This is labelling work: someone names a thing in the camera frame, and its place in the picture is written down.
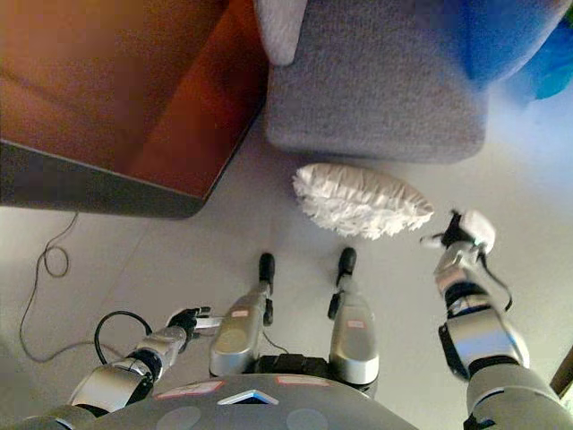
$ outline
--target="blue cloth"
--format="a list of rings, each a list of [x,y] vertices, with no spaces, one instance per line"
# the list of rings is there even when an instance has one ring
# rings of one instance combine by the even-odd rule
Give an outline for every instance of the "blue cloth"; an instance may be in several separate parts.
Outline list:
[[[573,79],[573,27],[562,21],[537,54],[507,85],[517,101],[547,99],[565,90]]]

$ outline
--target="white floor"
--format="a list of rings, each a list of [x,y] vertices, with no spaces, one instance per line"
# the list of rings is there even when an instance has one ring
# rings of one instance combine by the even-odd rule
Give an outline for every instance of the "white floor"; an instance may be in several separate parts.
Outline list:
[[[90,339],[97,320],[116,309],[137,312],[155,328],[183,306],[211,305],[222,314],[256,281],[259,255],[270,251],[277,277],[269,335],[290,351],[325,357],[338,255],[352,245],[359,255],[355,276],[377,314],[378,400],[422,429],[459,429],[466,418],[465,385],[449,373],[437,337],[445,310],[432,271],[440,252],[420,248],[418,238],[443,230],[453,207],[487,214],[499,230],[490,265],[514,289],[510,317],[528,341],[533,368],[551,379],[573,342],[573,112],[566,102],[572,96],[569,88],[525,112],[492,104],[482,152],[453,166],[355,162],[406,180],[436,208],[423,229],[375,242],[319,229],[297,209],[290,178],[310,159],[271,148],[259,121],[197,216],[171,221],[82,214],[63,241],[71,271],[64,279],[41,275],[26,339],[45,355]],[[98,364],[93,349],[84,347],[34,365],[17,342],[36,258],[71,216],[0,209],[0,324],[10,354],[3,358],[30,382],[34,407],[65,402]],[[102,337],[127,352],[141,335],[137,324],[118,317]],[[158,391],[207,378],[208,346],[208,339],[198,340],[180,356]],[[263,352],[274,351],[265,345]],[[6,412],[4,421],[28,409]]]

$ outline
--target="gray sofa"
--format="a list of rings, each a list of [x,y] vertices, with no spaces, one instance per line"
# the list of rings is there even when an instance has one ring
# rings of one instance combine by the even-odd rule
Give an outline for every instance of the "gray sofa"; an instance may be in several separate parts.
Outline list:
[[[450,163],[483,145],[487,86],[533,56],[571,0],[255,0],[268,140]]]

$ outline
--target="wire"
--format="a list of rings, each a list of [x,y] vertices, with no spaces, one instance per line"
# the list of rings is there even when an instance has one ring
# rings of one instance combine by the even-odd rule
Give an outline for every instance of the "wire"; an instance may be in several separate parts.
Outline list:
[[[98,354],[98,358],[99,361],[101,361],[102,365],[106,365],[107,364],[107,360],[106,357],[104,356],[103,351],[101,350],[101,346],[99,344],[99,332],[101,331],[101,328],[103,327],[104,323],[111,318],[112,316],[115,315],[125,315],[125,316],[131,316],[132,318],[136,319],[137,321],[139,321],[143,327],[145,328],[145,334],[146,336],[149,336],[153,330],[151,329],[150,325],[147,324],[147,322],[140,317],[137,314],[134,314],[133,312],[129,312],[129,311],[114,311],[110,314],[107,314],[106,316],[104,316],[101,320],[99,320],[98,323],[98,327],[96,327],[96,332],[93,335],[93,344],[96,347],[96,354]]]
[[[63,278],[65,275],[68,274],[68,271],[70,271],[70,255],[67,253],[67,251],[62,246],[54,245],[54,243],[58,239],[62,238],[64,235],[66,235],[73,228],[76,221],[78,220],[79,215],[80,215],[79,212],[75,212],[73,214],[73,218],[70,221],[70,223],[68,224],[68,226],[61,233],[59,233],[57,236],[54,236],[50,240],[47,241],[46,245],[44,246],[44,250],[42,251],[42,254],[40,254],[38,259],[36,260],[36,275],[34,278],[34,287],[33,287],[32,292],[30,294],[30,299],[28,300],[28,304],[26,305],[26,310],[24,311],[24,314],[21,318],[20,328],[18,330],[18,333],[19,333],[18,337],[20,339],[21,348],[24,351],[24,354],[26,355],[26,357],[28,359],[30,359],[31,361],[33,361],[34,363],[38,363],[38,364],[49,363],[54,358],[58,357],[59,355],[63,354],[66,351],[69,351],[71,349],[75,349],[78,347],[82,347],[84,345],[93,345],[92,341],[82,340],[79,342],[72,343],[66,347],[60,348],[57,351],[50,354],[49,356],[37,357],[37,356],[34,356],[30,352],[30,350],[28,349],[28,345],[26,345],[26,340],[24,339],[24,324],[26,323],[26,317],[28,316],[28,313],[30,311],[31,304],[34,301],[36,294],[38,293],[38,281],[39,281],[40,267],[41,267],[42,263],[44,263],[44,268],[46,269],[47,274],[50,275],[52,278]],[[54,251],[59,251],[64,256],[64,260],[65,260],[65,267],[59,273],[53,271],[47,262],[48,256],[50,255],[50,253],[52,253]],[[108,345],[104,345],[104,348],[108,349],[109,351],[116,354],[117,356],[121,356],[121,354],[119,352],[117,352],[115,349],[109,347]]]
[[[487,267],[487,258],[485,257],[484,253],[479,253],[478,259],[482,263],[483,269],[489,275],[489,277],[492,278],[492,280],[494,280],[508,294],[508,303],[505,305],[505,311],[507,312],[513,306],[513,296],[511,295],[509,286],[497,276],[495,276],[492,271],[490,271],[490,269]]]
[[[270,340],[269,336],[267,335],[267,333],[266,333],[265,331],[262,333],[262,335],[264,336],[264,338],[267,340],[267,342],[268,342],[271,346],[275,347],[276,349],[280,349],[280,350],[283,351],[285,354],[290,354],[290,352],[288,352],[286,348],[283,348],[283,347],[277,345],[277,344],[276,344],[275,342],[273,342],[272,340]]]

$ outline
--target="wooden furniture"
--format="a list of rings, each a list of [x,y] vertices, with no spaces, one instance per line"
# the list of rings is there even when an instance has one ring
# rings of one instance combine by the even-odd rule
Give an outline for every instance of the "wooden furniture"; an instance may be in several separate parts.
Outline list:
[[[251,0],[8,2],[0,203],[186,217],[261,106]]]

